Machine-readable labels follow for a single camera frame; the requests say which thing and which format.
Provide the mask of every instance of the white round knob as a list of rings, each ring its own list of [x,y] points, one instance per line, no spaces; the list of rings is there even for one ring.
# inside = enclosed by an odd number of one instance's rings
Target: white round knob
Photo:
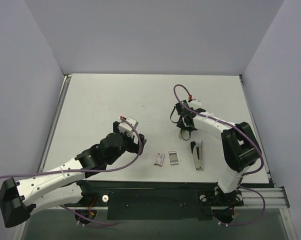
[[[109,196],[107,196],[107,195],[104,195],[104,196],[102,196],[102,201],[104,202],[104,203],[107,203],[108,201],[109,201]]]

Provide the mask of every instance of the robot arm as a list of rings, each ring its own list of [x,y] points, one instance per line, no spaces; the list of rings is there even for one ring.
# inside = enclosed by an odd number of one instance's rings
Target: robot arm
[[[196,115],[185,109],[183,105],[207,117]],[[222,120],[218,117],[214,116],[216,120],[209,118],[208,116],[211,116],[210,113],[202,109],[201,106],[202,102],[200,100],[192,98],[189,99],[189,101],[183,100],[182,104],[177,103],[175,105],[175,109],[179,115],[179,120],[177,122],[177,127],[180,128],[179,135],[181,138],[185,139],[185,132],[189,132],[190,136],[192,131],[203,130],[222,141],[227,168],[221,179],[218,181],[218,186],[224,194],[231,193],[237,189],[242,175],[250,166],[255,164],[259,155],[254,147],[235,129],[218,121]],[[252,128],[248,123],[227,123],[239,128],[257,146],[259,146]]]
[[[126,121],[135,128],[138,125],[130,117]],[[139,137],[143,150],[147,140],[142,134]],[[113,123],[113,133],[108,134],[99,144],[50,170],[52,174],[17,181],[13,178],[5,180],[0,189],[0,209],[5,226],[10,228],[19,225],[34,213],[47,208],[78,203],[87,191],[87,186],[79,184],[79,181],[97,173],[76,170],[105,170],[107,165],[112,165],[126,151],[137,154],[139,145],[134,143],[131,127],[125,122],[116,121]]]

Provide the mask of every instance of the white table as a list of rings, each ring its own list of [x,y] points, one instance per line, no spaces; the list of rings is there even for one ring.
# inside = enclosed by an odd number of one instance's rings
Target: white table
[[[99,173],[89,180],[217,182],[226,168],[222,143],[203,131],[192,133],[192,141],[203,140],[203,170],[196,170],[190,141],[180,140],[179,128],[170,121],[177,103],[173,94],[175,84],[185,85],[194,98],[202,101],[202,108],[215,116],[235,123],[245,121],[253,127],[238,76],[73,74],[44,170],[60,166],[99,143],[113,131],[113,122],[125,116],[139,122],[137,130],[147,139],[143,154],[126,169]],[[184,90],[178,89],[177,93],[181,100],[187,98]],[[169,151],[177,151],[178,165],[170,165]],[[158,152],[165,153],[162,167],[154,165]],[[134,156],[125,153],[107,169],[123,166]],[[258,160],[249,170],[260,164]],[[265,169],[243,180],[268,182]]]

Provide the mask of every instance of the wall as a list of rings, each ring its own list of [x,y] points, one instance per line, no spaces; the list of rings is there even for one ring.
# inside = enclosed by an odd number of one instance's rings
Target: wall
[[[283,0],[25,0],[65,73],[242,74]]]
[[[0,175],[37,170],[63,79],[24,1],[0,0]]]
[[[243,84],[271,175],[285,186],[301,240],[301,0],[286,0]]]

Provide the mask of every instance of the gray floor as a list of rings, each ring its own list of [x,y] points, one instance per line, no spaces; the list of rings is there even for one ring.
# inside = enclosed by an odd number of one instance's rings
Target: gray floor
[[[238,222],[246,222],[261,209],[238,210]],[[106,218],[100,211],[99,219]],[[246,226],[223,227],[217,222],[185,220],[130,220],[108,228],[76,226],[74,216],[66,210],[45,210],[32,216],[26,224],[22,240],[287,240],[278,209],[267,209],[263,218]]]

